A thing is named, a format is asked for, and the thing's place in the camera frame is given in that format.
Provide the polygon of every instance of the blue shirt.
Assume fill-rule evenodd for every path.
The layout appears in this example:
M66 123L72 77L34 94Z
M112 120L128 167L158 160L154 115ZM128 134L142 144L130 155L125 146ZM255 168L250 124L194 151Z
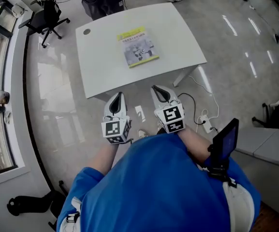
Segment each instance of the blue shirt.
M259 193L233 159L228 174L251 194L255 219ZM76 212L73 197L82 201L82 232L230 231L222 182L197 168L175 134L136 141L106 176L84 168L66 198L57 231Z

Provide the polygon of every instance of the window frame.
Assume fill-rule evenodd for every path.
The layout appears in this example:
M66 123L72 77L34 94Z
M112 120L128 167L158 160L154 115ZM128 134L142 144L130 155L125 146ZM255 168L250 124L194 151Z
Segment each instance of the window frame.
M3 2L3 5L0 8L0 15L4 11L5 8L8 8L8 9L11 10L11 8L13 6L7 0L1 0L1 1ZM3 67L2 67L2 70L1 70L1 76L0 76L0 79L1 79L1 89L4 89L4 75L5 75L6 58L7 58L8 48L9 48L9 41L10 41L10 38L12 37L12 35L13 35L13 30L15 28L15 23L14 23L14 27L13 27L11 32L9 30L7 30L6 28L4 28L3 26L0 25L0 34L5 36L8 39L8 43L7 43L6 51L5 51L5 55L4 55L4 63L3 63ZM10 142L9 142L8 133L7 133L7 127L6 127L6 124L4 122L4 116L5 116L5 106L4 105L0 106L0 115L1 115L2 124L3 124L1 133L2 133L2 135L4 137L6 150L7 150L8 154L9 154L9 158L10 158L11 164L12 164L12 167L8 167L8 168L0 170L0 174L1 174L1 173L4 173L4 172L7 172L9 170L15 169L18 166L15 163L14 155L13 155L13 153L11 151Z

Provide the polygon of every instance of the black office chair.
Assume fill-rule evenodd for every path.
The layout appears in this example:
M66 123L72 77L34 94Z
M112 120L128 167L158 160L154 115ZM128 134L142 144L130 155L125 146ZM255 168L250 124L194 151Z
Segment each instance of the black office chair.
M64 188L63 184L64 182L60 180L59 186L64 195L58 191L52 190L42 198L17 196L9 200L6 205L7 209L12 215L18 216L22 213L43 213L50 208L52 214L58 218L68 195L68 191ZM56 220L54 224L48 222L49 226L54 231L57 231L57 221L58 220Z
M54 28L63 22L70 23L68 18L59 21L60 15L61 10L53 0L44 1L44 9L36 13L33 18L21 23L19 28L27 26L29 28L27 32L28 36L34 33L44 34L44 32L47 31L42 42L43 48L46 48L47 45L44 43L51 32L54 32L59 40L62 39L62 37L54 30Z
M266 122L263 122L256 117L252 118L252 122L258 122L265 128L275 128L279 129L279 105L276 106L275 110L272 112L271 116L269 116L269 109L268 106L263 103L262 107L266 110Z

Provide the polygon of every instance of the chair base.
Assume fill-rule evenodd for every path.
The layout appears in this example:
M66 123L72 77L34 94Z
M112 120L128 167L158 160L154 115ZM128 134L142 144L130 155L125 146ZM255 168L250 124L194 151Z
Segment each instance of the chair base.
M57 37L58 37L59 40L62 39L62 36L60 36L60 35L54 30L54 28L57 27L58 25L62 24L63 22L70 23L71 21L70 21L69 18L63 19L63 20L59 21L54 27L44 29L44 30L41 32L42 35L44 35L44 33L47 32L46 35L45 35L45 37L44 37L44 39L43 39L43 42L42 42L42 47L43 47L43 48L46 48L46 47L47 47L47 44L44 44L44 43L45 43L46 39L48 38L48 35L49 35L50 33L52 33L52 32L54 32L54 34L57 35Z

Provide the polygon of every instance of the black pants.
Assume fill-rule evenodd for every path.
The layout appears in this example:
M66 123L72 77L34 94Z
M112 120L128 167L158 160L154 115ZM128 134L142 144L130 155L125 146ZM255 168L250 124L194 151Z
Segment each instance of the black pants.
M124 10L122 0L103 0L101 3L97 4L90 4L82 0L82 5L87 15L90 16L93 21Z

